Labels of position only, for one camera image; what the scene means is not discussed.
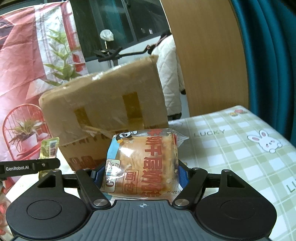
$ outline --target metal screw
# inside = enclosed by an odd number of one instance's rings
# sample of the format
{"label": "metal screw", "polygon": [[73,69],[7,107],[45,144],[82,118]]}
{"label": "metal screw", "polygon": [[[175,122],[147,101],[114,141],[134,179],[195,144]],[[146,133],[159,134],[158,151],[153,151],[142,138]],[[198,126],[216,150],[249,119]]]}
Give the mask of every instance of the metal screw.
{"label": "metal screw", "polygon": [[108,201],[106,199],[97,199],[94,200],[94,205],[98,206],[98,207],[102,207],[108,204]]}
{"label": "metal screw", "polygon": [[187,199],[178,199],[175,201],[175,204],[179,207],[184,207],[189,204],[189,201]]}

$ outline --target rabbit illustration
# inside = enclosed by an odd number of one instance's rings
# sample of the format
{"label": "rabbit illustration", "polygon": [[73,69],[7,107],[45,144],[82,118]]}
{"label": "rabbit illustration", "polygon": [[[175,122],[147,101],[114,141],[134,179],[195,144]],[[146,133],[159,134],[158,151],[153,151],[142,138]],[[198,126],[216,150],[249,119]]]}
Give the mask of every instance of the rabbit illustration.
{"label": "rabbit illustration", "polygon": [[266,152],[275,153],[278,147],[283,146],[279,140],[269,137],[268,133],[264,130],[259,131],[259,135],[259,137],[249,135],[248,139],[259,143],[259,146]]}

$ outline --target barcode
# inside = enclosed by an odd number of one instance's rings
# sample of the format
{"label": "barcode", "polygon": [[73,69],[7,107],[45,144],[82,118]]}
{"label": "barcode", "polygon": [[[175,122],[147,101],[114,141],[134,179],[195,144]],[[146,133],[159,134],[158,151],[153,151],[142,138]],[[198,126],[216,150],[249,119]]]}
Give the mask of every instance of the barcode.
{"label": "barcode", "polygon": [[56,145],[56,140],[49,142],[49,157],[55,157],[57,155]]}

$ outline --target printed plant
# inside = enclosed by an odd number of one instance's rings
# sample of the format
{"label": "printed plant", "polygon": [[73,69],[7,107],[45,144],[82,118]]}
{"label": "printed plant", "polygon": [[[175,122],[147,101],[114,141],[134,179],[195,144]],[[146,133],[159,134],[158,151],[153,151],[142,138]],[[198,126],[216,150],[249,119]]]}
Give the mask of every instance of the printed plant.
{"label": "printed plant", "polygon": [[[76,47],[73,51],[70,50],[70,47],[68,46],[68,40],[65,32],[58,32],[52,29],[49,29],[52,33],[52,35],[47,35],[51,39],[53,39],[57,44],[51,44],[49,43],[49,46],[52,48],[52,52],[58,56],[63,64],[62,66],[56,66],[53,64],[44,64],[45,66],[52,68],[56,70],[53,75],[57,77],[60,80],[64,80],[66,82],[70,81],[73,78],[81,76],[81,74],[76,72],[74,64],[71,65],[68,63],[69,56],[78,51],[81,50],[81,47]],[[61,83],[58,83],[53,80],[44,80],[46,83],[54,85],[54,86],[60,86]]]}
{"label": "printed plant", "polygon": [[15,134],[15,137],[13,137],[9,142],[12,142],[12,144],[16,143],[16,145],[18,145],[21,141],[28,139],[33,134],[37,133],[36,129],[44,124],[44,122],[41,122],[39,120],[31,119],[28,119],[24,122],[17,120],[17,123],[19,124],[19,126],[10,129],[12,130],[13,134]]}

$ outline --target white wall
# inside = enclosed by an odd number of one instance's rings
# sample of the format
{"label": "white wall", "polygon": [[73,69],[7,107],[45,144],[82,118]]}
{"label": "white wall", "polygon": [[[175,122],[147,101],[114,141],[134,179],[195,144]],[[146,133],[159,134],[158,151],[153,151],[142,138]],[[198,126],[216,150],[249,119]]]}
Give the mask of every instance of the white wall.
{"label": "white wall", "polygon": [[[129,48],[126,48],[126,49],[122,50],[120,52],[120,54],[143,51],[144,48],[147,45],[155,44],[159,40],[159,38],[160,38],[160,36],[155,37],[153,39],[149,39],[149,40],[141,42],[141,43],[138,43],[136,45],[133,45],[133,46],[131,46]],[[148,53],[146,52],[145,54],[141,54],[141,55],[133,55],[133,56],[122,57],[121,59],[118,60],[118,64],[125,64],[125,63],[134,61],[134,60],[136,60],[138,58],[142,58],[142,57],[147,56],[147,55],[148,55]],[[106,71],[106,70],[109,69],[107,61],[99,63],[97,60],[87,62],[86,67],[87,67],[87,70],[89,71],[89,73]]]}

